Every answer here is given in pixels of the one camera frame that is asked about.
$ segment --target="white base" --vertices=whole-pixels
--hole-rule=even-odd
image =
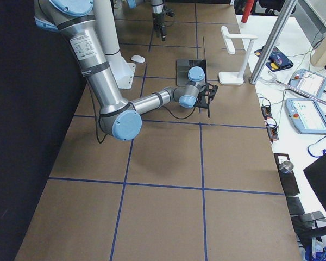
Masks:
[[[131,85],[133,84],[133,79],[134,79],[134,72],[136,65],[132,63],[127,63],[129,68],[132,71],[132,74],[130,75],[125,75],[120,79],[116,79],[117,85],[119,89],[130,89]]]
[[[219,72],[218,73],[218,81],[221,84],[235,84],[241,85],[244,83],[243,78],[237,77],[238,72]]]

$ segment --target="red object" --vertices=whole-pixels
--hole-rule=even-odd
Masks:
[[[254,5],[255,0],[247,0],[245,5],[245,10],[243,13],[243,17],[241,19],[242,23],[246,23],[248,21],[249,15],[252,10],[252,6]]]

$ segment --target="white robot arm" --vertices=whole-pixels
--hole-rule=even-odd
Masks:
[[[189,82],[184,87],[164,88],[130,102],[122,97],[118,89],[95,31],[93,2],[35,0],[35,19],[39,27],[60,32],[70,43],[81,72],[101,105],[100,128],[104,133],[119,140],[131,140],[138,135],[142,125],[140,114],[160,108],[170,101],[177,101],[185,108],[192,108],[198,95],[205,92],[204,71],[200,67],[193,67],[189,71]]]

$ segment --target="white bracket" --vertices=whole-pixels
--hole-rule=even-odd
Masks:
[[[251,49],[254,45],[254,41],[258,38],[256,35],[252,34],[230,34],[228,32],[228,28],[226,26],[221,27],[221,33],[226,44],[226,48],[229,54],[235,54],[235,47],[233,45],[232,39],[249,39],[250,43],[246,50],[246,54],[244,57],[244,62],[239,70],[239,72],[219,72],[218,80],[221,84],[236,84],[241,85],[244,83],[244,72],[246,65],[249,60]]]

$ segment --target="dark wall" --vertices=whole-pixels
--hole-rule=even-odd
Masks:
[[[13,260],[85,82],[33,0],[0,0],[0,260]]]

